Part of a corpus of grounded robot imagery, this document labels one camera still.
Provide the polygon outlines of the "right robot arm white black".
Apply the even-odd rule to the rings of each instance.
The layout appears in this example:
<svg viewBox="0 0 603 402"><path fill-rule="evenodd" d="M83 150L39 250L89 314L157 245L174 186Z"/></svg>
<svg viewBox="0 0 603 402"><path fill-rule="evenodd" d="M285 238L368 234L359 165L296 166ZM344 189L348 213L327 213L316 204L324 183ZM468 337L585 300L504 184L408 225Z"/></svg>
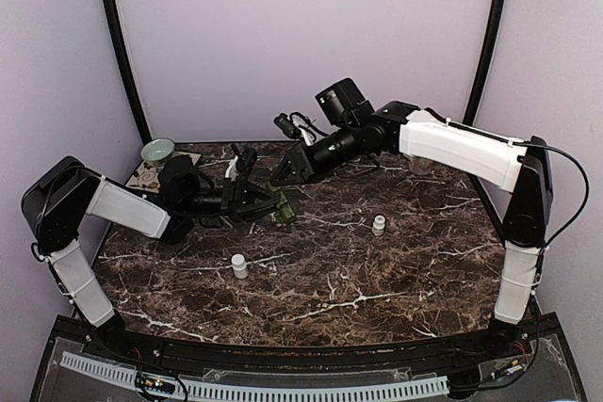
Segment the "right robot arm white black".
<svg viewBox="0 0 603 402"><path fill-rule="evenodd" d="M502 220L505 257L494 308L499 322L481 339L481 351L499 359L517 342L517 325L535 294L544 255L554 148L540 137L521 140L445 118L429 107L391 101L374 108L350 78L315 97L334 132L320 132L307 118L282 113L274 123L295 145L271 173L274 186L317 184L351 160L383 152L422 158L481 178L510 194Z"/></svg>

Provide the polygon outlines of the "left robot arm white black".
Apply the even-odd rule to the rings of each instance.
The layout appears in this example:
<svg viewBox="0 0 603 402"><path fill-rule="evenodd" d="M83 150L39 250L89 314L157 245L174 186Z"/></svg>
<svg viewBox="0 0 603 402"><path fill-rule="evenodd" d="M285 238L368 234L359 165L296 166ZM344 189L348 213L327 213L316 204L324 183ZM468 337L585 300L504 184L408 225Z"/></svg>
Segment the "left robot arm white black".
<svg viewBox="0 0 603 402"><path fill-rule="evenodd" d="M158 172L158 192L143 197L67 156L23 195L21 209L35 240L36 259L50 267L62 294L91 327L95 343L113 361L133 352L132 338L120 330L121 315L98 282L80 245L85 217L173 245L195 224L218 228L226 218L253 222L277 208L278 196L250 180L255 157L237 156L233 173L219 184L185 154L169 159Z"/></svg>

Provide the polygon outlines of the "white pill bottle front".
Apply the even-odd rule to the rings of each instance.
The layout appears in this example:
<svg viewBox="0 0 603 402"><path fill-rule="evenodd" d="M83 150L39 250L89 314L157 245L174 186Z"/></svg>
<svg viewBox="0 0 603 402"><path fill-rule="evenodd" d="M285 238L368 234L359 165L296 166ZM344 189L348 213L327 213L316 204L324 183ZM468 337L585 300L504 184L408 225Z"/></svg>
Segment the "white pill bottle front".
<svg viewBox="0 0 603 402"><path fill-rule="evenodd" d="M244 280L249 276L247 261L242 254L238 253L232 256L231 266L237 279Z"/></svg>

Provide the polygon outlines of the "green weekly pill organizer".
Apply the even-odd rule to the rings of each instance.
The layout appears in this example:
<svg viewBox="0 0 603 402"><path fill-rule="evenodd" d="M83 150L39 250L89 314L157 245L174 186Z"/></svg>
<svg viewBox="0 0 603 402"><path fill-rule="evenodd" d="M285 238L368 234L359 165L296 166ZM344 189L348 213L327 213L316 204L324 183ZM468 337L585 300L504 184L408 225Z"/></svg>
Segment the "green weekly pill organizer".
<svg viewBox="0 0 603 402"><path fill-rule="evenodd" d="M265 183L265 188L278 198L278 202L276 204L276 213L279 219L284 224L293 223L297 219L297 216L292 205L285 196L283 189L281 187L272 185L270 182Z"/></svg>

